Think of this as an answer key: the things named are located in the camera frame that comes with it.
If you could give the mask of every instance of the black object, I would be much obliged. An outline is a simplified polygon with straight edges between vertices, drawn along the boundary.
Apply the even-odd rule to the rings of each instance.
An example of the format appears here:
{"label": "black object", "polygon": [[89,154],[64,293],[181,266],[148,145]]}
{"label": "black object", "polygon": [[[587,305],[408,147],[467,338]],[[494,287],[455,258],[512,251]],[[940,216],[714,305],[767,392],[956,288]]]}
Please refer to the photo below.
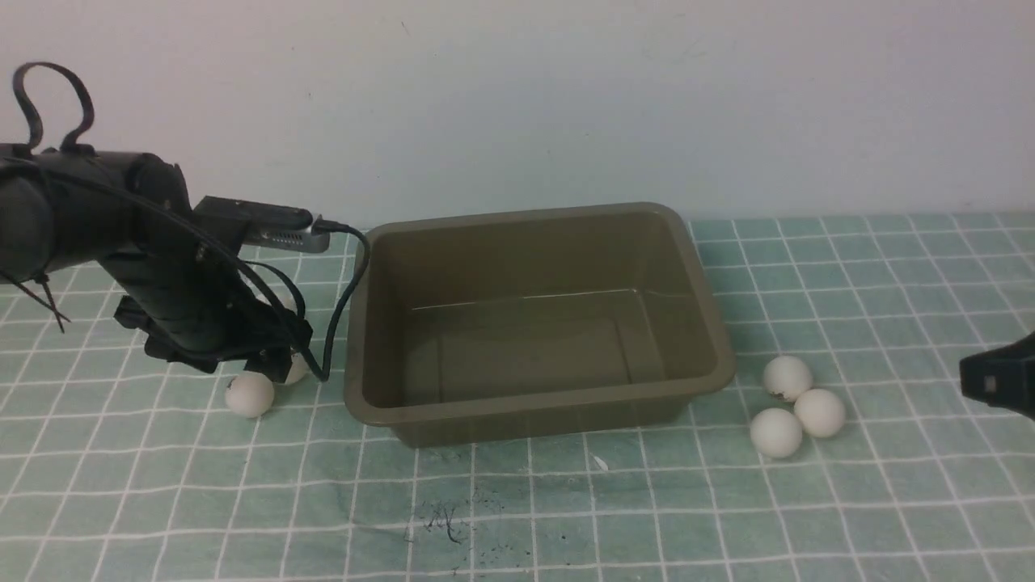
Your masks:
{"label": "black object", "polygon": [[[83,121],[61,148],[38,154],[31,150],[42,139],[42,122],[24,88],[25,74],[34,66],[63,75],[83,107]],[[73,72],[53,63],[26,63],[14,72],[13,89],[30,135],[26,144],[0,144],[0,284],[18,285],[48,304],[24,285],[42,284],[48,309],[60,323],[47,273],[96,260],[127,293],[115,319],[148,334],[148,355],[207,373],[219,361],[243,359],[246,370],[276,382],[298,351],[317,377],[327,379],[334,327],[367,254],[332,317],[323,367],[308,349],[313,329],[303,319],[297,288],[263,265],[291,290],[296,315],[237,254],[243,243],[323,252],[331,232],[356,235],[365,246],[361,233],[304,209],[270,204],[210,197],[191,210],[178,166],[150,153],[97,152],[77,142],[93,122],[93,106]]]}
{"label": "black object", "polygon": [[965,397],[1035,419],[1035,333],[959,361]]}

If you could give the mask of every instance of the green grid tablecloth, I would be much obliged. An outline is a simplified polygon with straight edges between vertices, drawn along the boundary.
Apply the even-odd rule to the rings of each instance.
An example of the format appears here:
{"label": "green grid tablecloth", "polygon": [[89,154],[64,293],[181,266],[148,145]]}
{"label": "green grid tablecloth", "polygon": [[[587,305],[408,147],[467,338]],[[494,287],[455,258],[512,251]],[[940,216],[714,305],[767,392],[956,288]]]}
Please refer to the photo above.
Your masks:
{"label": "green grid tablecloth", "polygon": [[[99,268],[55,278],[64,336],[0,287],[0,580],[1033,579],[1035,423],[953,377],[1035,328],[1035,214],[691,230],[733,386],[674,426],[419,454],[349,416],[343,346],[257,423],[224,407],[234,369],[147,358]],[[325,328],[352,251],[258,257]],[[745,430],[777,352],[850,412],[785,462]]]}

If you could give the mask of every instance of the white ball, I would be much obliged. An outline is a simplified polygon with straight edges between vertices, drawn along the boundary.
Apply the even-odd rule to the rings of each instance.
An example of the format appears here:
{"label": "white ball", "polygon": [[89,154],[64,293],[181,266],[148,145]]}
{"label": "white ball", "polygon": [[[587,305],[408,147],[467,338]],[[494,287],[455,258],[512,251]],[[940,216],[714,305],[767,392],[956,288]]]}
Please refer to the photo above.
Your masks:
{"label": "white ball", "polygon": [[801,423],[782,408],[768,408],[751,419],[751,444],[772,459],[785,459],[801,446]]}
{"label": "white ball", "polygon": [[832,437],[845,426],[845,403],[822,388],[801,395],[794,403],[794,414],[805,432],[817,438]]}
{"label": "white ball", "polygon": [[273,405],[273,382],[258,372],[241,372],[227,385],[227,408],[244,416],[262,416]]}
{"label": "white ball", "polygon": [[812,387],[812,373],[804,361],[793,355],[776,356],[762,374],[766,390],[783,402],[794,402]]}
{"label": "white ball", "polygon": [[288,371],[288,376],[284,379],[283,384],[290,386],[304,378],[308,373],[309,366],[305,363],[305,358],[302,357],[302,354],[295,352],[291,354],[291,370]]}

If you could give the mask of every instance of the plastic tub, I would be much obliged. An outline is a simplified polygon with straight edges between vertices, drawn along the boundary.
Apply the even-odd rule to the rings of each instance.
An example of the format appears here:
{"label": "plastic tub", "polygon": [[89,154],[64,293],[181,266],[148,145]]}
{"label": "plastic tub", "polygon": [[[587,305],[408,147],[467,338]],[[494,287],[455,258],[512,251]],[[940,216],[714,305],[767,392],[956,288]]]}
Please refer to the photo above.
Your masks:
{"label": "plastic tub", "polygon": [[682,220],[647,203],[379,227],[345,402],[432,446],[671,421],[734,375]]}

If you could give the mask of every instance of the black cable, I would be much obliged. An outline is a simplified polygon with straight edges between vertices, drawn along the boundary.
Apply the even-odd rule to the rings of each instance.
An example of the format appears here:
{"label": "black cable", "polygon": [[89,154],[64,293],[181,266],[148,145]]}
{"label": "black cable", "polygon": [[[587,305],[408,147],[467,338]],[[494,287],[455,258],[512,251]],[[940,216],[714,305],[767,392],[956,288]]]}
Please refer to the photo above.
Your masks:
{"label": "black cable", "polygon": [[345,305],[352,297],[352,293],[356,290],[356,286],[358,286],[359,282],[363,279],[363,273],[366,272],[367,265],[371,264],[371,241],[367,240],[365,234],[355,228],[346,224],[335,223],[333,221],[324,221],[322,219],[318,220],[314,223],[313,230],[318,232],[323,231],[351,234],[359,240],[359,245],[363,248],[362,259],[360,259],[356,270],[352,272],[352,279],[349,280],[349,285],[345,287],[345,291],[342,292],[342,296],[337,298],[337,304],[334,305],[334,313],[331,314],[330,322],[327,324],[327,341],[324,343],[324,362],[329,366],[330,350],[334,345],[334,331],[337,329],[337,324],[342,320],[342,314],[345,312]]}
{"label": "black cable", "polygon": [[64,172],[59,172],[56,170],[43,170],[36,164],[27,162],[25,159],[17,159],[17,158],[7,158],[7,159],[10,162],[18,162],[19,165],[21,166],[32,168],[38,171],[40,176],[43,177],[49,176],[51,179],[55,179],[57,181],[64,181],[70,184],[78,185],[80,187],[92,190],[100,194],[115,196],[116,198],[119,198],[134,206],[144,208],[145,210],[157,214],[162,219],[169,221],[170,223],[195,235],[199,241],[205,243],[216,255],[218,255],[220,258],[232,264],[235,268],[237,268],[238,271],[244,274],[244,277],[247,278],[248,281],[250,281],[252,284],[256,286],[256,289],[258,289],[259,292],[266,297],[267,301],[269,301],[269,304],[273,305],[274,308],[273,312],[276,315],[277,320],[279,320],[280,325],[284,327],[284,330],[291,340],[291,347],[294,348],[295,351],[297,351],[298,353],[302,354],[302,358],[305,360],[305,363],[309,367],[309,370],[313,372],[313,375],[316,376],[321,381],[326,381],[330,378],[331,349],[333,347],[335,328],[337,327],[337,323],[342,318],[342,312],[345,310],[346,303],[348,302],[352,293],[355,291],[356,286],[359,285],[359,280],[366,271],[366,265],[369,263],[369,241],[366,240],[366,237],[363,235],[363,233],[359,232],[358,230],[354,229],[349,225],[344,225],[341,223],[334,223],[331,221],[319,221],[318,223],[321,224],[323,229],[326,230],[327,232],[342,232],[356,236],[361,242],[364,250],[363,260],[360,266],[356,269],[356,272],[353,273],[352,280],[349,281],[349,285],[346,287],[346,292],[343,293],[342,296],[338,298],[338,302],[334,308],[334,314],[331,316],[331,323],[327,330],[327,343],[324,346],[324,361],[323,361],[324,366],[321,367],[320,365],[317,363],[316,357],[313,355],[313,351],[309,350],[307,345],[305,345],[305,340],[303,340],[298,333],[295,332],[295,328],[287,320],[285,312],[287,312],[288,309],[284,307],[284,303],[280,302],[280,299],[279,297],[276,296],[276,293],[274,293],[273,290],[269,288],[269,285],[267,285],[266,282],[263,281],[262,278],[259,277],[259,274],[256,273],[256,271],[253,270],[252,267],[249,267],[245,261],[240,259],[236,253],[233,253],[232,251],[227,249],[226,245],[223,244],[223,242],[220,242],[218,239],[216,239],[209,233],[205,232],[198,226],[196,226],[190,221],[147,199],[137,196],[128,191],[112,187],[105,184],[99,184],[94,181],[80,178],[79,176],[75,176],[72,174],[66,174]]}
{"label": "black cable", "polygon": [[275,274],[276,278],[280,280],[280,283],[284,283],[284,286],[288,288],[288,291],[291,293],[291,298],[295,300],[295,308],[297,309],[295,315],[297,315],[298,317],[305,317],[305,297],[302,297],[302,292],[298,290],[298,287],[295,285],[293,281],[291,281],[290,277],[288,277],[283,270],[274,267],[273,265],[260,263],[259,261],[244,261],[244,262],[249,265],[255,265],[257,267],[266,267],[267,269],[270,270],[270,272]]}

